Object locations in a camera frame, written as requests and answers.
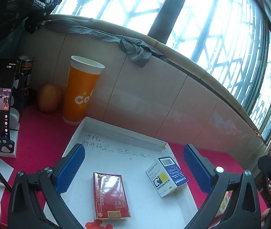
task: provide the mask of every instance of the finger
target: finger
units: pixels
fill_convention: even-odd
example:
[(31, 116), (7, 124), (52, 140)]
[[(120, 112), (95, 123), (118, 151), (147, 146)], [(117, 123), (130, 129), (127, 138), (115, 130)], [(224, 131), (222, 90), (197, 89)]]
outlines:
[(270, 208), (266, 209), (262, 214), (261, 214), (261, 220), (264, 220), (265, 218), (267, 218), (268, 214), (269, 214)]

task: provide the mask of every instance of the orange paper cup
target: orange paper cup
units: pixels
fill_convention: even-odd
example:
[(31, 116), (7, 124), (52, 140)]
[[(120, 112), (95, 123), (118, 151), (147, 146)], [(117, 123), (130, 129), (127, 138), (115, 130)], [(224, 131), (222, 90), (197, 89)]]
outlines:
[(70, 125), (78, 125), (85, 117), (88, 102), (105, 67), (83, 57), (72, 56), (71, 59), (63, 120)]

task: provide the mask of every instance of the red tablecloth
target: red tablecloth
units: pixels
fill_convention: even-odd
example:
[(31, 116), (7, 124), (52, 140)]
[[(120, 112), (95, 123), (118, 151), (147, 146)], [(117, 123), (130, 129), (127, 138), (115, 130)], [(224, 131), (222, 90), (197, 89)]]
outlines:
[[(17, 158), (2, 157), (2, 159), (14, 168), (9, 179), (13, 185), (15, 176), (19, 170), (25, 173), (36, 173), (39, 169), (47, 166), (54, 166), (61, 158), (77, 126), (71, 126), (63, 122), (62, 111), (52, 114), (39, 112), (36, 106), (27, 107), (23, 117), (20, 119), (21, 127), (17, 146)], [(194, 197), (198, 208), (203, 204), (206, 194), (202, 193), (191, 175), (183, 159), (183, 146), (170, 144), (170, 147), (181, 167), (182, 172), (189, 178), (188, 186)], [(207, 157), (214, 166), (222, 166), (226, 171), (242, 173), (243, 169), (239, 164), (226, 153), (219, 153), (207, 150), (199, 150), (202, 156)], [(2, 222), (7, 222), (7, 212), (10, 193), (6, 189), (2, 197)], [(44, 198), (40, 194), (39, 201), (44, 204)], [(267, 207), (260, 197), (261, 211)]]

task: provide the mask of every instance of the red cigarette pack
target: red cigarette pack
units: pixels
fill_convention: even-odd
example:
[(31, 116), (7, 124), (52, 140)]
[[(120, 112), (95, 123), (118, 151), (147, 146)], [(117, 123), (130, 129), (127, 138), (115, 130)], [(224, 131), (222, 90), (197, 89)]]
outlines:
[(121, 175), (93, 173), (96, 219), (130, 217)]

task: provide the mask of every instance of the cigarette box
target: cigarette box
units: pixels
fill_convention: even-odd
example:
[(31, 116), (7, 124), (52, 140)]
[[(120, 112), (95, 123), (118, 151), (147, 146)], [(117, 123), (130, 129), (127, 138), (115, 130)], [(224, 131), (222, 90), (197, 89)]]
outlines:
[(130, 217), (121, 175), (93, 173), (96, 219)]
[(188, 182), (188, 179), (171, 157), (159, 157), (146, 173), (161, 198)]

